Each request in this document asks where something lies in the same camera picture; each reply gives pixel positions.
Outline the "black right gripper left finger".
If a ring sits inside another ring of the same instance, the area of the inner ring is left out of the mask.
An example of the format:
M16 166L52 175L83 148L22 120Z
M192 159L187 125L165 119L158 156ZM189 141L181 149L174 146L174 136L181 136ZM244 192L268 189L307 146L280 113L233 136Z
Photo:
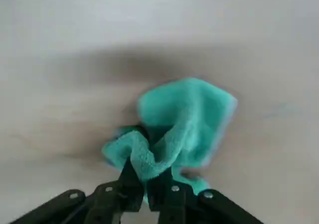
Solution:
M138 212L144 188L127 159L116 181L86 195L67 190L12 221L13 224L119 224L124 212Z

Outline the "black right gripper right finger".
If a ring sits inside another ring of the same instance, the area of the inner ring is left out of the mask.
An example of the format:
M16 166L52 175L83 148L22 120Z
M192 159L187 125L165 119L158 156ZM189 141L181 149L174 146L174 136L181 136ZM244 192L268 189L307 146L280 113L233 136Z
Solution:
M147 194L159 224L262 224L217 190L196 195L190 185L173 179L171 168L147 181Z

